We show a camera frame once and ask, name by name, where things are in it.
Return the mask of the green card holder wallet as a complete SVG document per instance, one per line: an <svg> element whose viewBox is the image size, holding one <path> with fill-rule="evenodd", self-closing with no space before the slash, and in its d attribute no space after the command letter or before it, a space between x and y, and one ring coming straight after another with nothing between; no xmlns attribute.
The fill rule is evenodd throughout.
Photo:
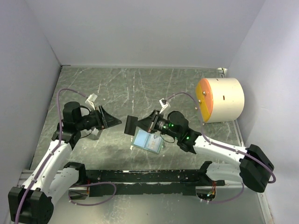
<svg viewBox="0 0 299 224"><path fill-rule="evenodd" d="M146 132L146 131L144 131L142 129L137 129L136 133L135 133L135 135L134 135L134 137L132 139L131 145L133 147L137 147L137 148L140 148L140 149L152 152L148 148L148 141L149 141L149 138L150 138L151 134L152 133L148 133L148 132Z"/></svg>

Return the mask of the black credit card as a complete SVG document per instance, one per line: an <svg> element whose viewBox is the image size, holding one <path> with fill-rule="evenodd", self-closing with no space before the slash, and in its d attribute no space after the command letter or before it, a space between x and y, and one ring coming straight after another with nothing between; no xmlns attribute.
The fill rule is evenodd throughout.
<svg viewBox="0 0 299 224"><path fill-rule="evenodd" d="M124 133L127 135L134 136L136 131L136 122L138 121L138 118L135 116L127 116L126 124Z"/></svg>

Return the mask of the grey credit card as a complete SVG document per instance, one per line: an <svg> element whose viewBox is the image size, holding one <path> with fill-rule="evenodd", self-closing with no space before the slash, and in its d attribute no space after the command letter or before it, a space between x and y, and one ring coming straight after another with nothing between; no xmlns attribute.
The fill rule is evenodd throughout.
<svg viewBox="0 0 299 224"><path fill-rule="evenodd" d="M163 146L163 139L155 134L151 134L148 141L148 148L154 153L159 153Z"/></svg>

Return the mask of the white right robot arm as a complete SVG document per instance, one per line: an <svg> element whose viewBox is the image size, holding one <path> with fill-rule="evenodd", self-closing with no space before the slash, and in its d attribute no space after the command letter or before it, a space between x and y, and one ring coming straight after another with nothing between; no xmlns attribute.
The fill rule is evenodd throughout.
<svg viewBox="0 0 299 224"><path fill-rule="evenodd" d="M240 182L254 192L263 193L272 177L274 166L260 147L233 146L213 140L189 127L188 120L179 111L172 111L165 119L154 110L134 125L148 133L160 132L176 140L180 149L193 154L218 157L223 163L206 161L198 174L202 185L213 181Z"/></svg>

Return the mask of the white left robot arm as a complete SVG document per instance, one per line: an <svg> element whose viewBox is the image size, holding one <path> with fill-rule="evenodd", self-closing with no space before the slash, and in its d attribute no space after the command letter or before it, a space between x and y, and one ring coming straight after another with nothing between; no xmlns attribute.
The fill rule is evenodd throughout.
<svg viewBox="0 0 299 224"><path fill-rule="evenodd" d="M71 101L59 111L60 121L49 148L31 176L8 194L10 219L18 224L47 224L54 205L72 185L87 183L85 165L68 162L61 174L58 170L81 138L81 131L104 129L121 124L121 120L107 113L102 106L82 115L83 106Z"/></svg>

